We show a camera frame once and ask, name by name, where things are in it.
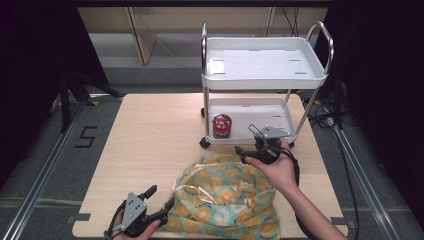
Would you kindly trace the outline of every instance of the floor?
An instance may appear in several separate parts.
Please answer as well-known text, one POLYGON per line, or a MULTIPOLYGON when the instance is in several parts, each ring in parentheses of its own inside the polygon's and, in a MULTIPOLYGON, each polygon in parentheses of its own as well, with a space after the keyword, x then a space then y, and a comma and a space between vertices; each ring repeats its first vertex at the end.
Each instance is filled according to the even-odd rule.
MULTIPOLYGON (((120 92, 202 91, 199 79, 200 36, 158 36, 148 65, 140 65, 131 35, 93 34, 91 37, 110 86, 120 92)), ((87 86, 87 89, 92 94, 102 93, 91 86, 87 86)), ((310 97, 310 91, 301 91, 298 94, 305 100, 310 97)), ((33 204, 28 204, 32 206, 28 210, 28 216, 18 218, 22 221, 21 228, 17 228, 17 238, 75 239, 72 235, 73 221, 121 100, 106 96, 95 98, 93 102, 95 104, 73 102, 73 122, 66 135, 60 134, 60 103, 56 103, 39 133, 38 141, 26 152, 28 157, 19 164, 1 189, 1 233, 6 234, 10 229, 8 226, 13 226, 12 220, 20 216, 20 207, 28 204, 28 199, 34 199, 33 204), (81 139, 83 132, 94 136, 90 147, 81 147, 90 144, 87 139, 81 139), (34 183, 40 178, 44 179, 43 184, 34 189, 34 183)), ((347 102, 344 107, 348 112, 347 102)), ((423 230, 390 177, 378 165, 378 156, 354 116, 346 114, 343 117, 341 131, 325 127, 331 124, 331 119, 320 118, 316 121, 315 116, 325 114, 331 108, 331 97, 320 99, 313 106, 310 123, 350 227, 349 239, 424 239, 423 230), (345 147, 348 146, 345 151, 340 151, 336 136, 345 147)))

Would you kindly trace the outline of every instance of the white plastic tray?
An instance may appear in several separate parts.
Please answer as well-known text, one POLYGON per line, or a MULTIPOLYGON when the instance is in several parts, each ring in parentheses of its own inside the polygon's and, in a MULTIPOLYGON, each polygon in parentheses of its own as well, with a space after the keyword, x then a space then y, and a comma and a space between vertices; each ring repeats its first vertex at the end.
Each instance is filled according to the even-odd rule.
POLYGON ((255 142, 249 125, 258 129, 266 125, 289 133, 286 137, 292 143, 295 126, 289 106, 283 98, 212 98, 209 100, 209 120, 226 114, 232 119, 231 135, 228 139, 213 137, 213 124, 209 123, 209 136, 206 141, 212 144, 253 144, 255 142))
POLYGON ((319 59, 304 38, 208 38, 204 87, 316 89, 324 84, 319 59))

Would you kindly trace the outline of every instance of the metal cart handle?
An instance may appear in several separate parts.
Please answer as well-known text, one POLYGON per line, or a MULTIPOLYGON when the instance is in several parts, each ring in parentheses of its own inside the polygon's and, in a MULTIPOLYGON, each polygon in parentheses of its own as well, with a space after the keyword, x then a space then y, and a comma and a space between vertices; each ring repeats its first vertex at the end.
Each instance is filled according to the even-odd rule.
POLYGON ((202 73, 206 76, 206 22, 202 24, 202 73))
POLYGON ((328 32, 327 28, 324 26, 322 22, 317 21, 309 30, 309 33, 306 36, 306 41, 309 42, 311 40, 312 32, 315 30, 317 26, 321 27, 322 33, 324 33, 324 36, 328 42, 328 60, 327 60, 327 66, 325 66, 325 69, 324 69, 324 75, 327 75, 328 70, 330 69, 330 66, 331 66, 331 62, 333 61, 333 55, 334 55, 333 38, 331 38, 330 32, 328 32))

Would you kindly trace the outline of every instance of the yellow and teal fabric bag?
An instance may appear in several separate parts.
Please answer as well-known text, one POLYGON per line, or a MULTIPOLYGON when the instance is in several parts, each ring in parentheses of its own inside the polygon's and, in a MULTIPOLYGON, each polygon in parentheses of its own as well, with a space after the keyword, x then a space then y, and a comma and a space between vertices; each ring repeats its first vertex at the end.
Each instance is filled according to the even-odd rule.
POLYGON ((280 239, 275 189, 238 156, 202 156, 176 180, 172 196, 174 207, 160 231, 280 239))

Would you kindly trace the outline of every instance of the red can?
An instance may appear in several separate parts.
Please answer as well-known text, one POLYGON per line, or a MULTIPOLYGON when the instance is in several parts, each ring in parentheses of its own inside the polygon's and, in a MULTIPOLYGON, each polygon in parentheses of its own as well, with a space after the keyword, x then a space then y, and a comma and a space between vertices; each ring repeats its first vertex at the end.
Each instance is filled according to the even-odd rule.
POLYGON ((230 138, 232 121, 228 115, 216 115, 212 120, 212 124, 214 138, 230 138))

